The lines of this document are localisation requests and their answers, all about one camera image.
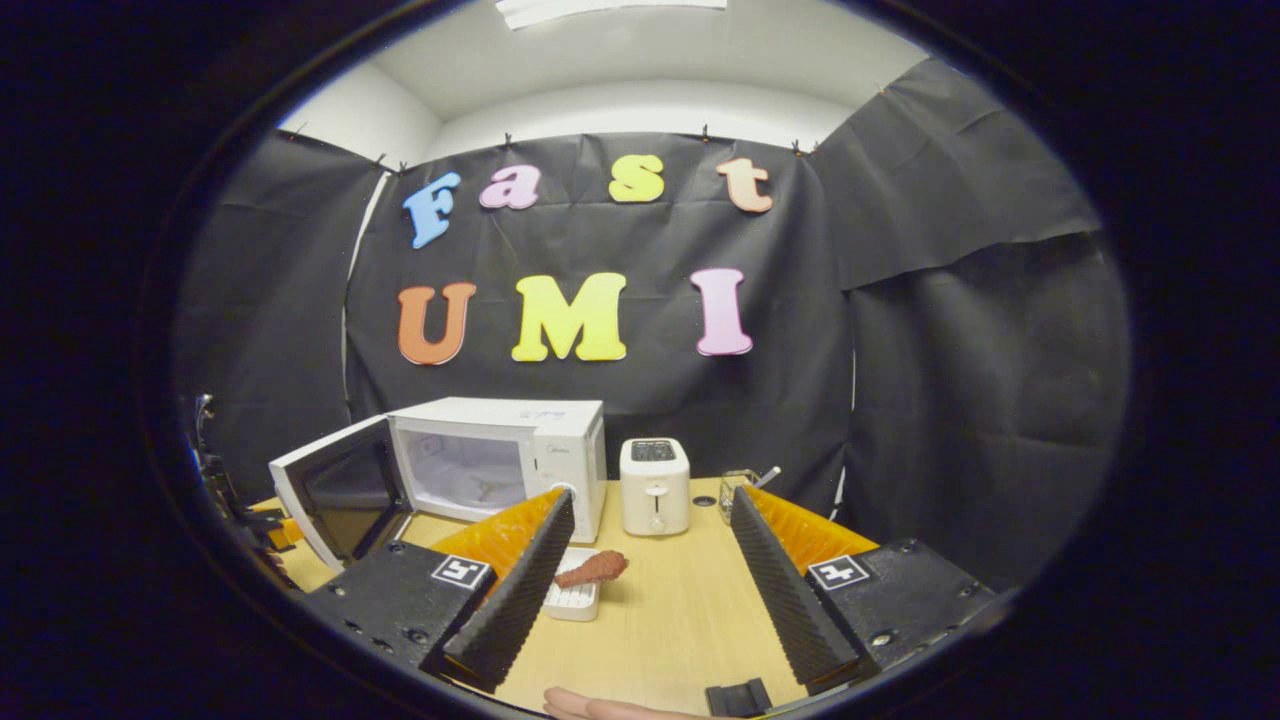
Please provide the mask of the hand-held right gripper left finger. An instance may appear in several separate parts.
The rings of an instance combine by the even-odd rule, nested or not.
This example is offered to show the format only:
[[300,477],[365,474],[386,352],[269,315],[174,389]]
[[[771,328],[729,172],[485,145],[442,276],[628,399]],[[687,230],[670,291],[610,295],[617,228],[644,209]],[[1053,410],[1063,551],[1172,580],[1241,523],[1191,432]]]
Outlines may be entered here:
[[431,547],[392,541],[303,596],[338,635],[415,671],[493,692],[515,664],[575,530],[556,487]]

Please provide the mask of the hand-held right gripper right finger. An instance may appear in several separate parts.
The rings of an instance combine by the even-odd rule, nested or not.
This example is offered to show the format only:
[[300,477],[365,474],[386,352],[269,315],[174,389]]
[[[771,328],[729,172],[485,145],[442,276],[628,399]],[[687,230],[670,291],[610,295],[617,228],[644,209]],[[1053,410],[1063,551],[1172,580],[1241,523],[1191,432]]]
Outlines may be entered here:
[[899,666],[998,597],[920,539],[877,544],[751,484],[733,488],[728,518],[795,680],[813,694]]

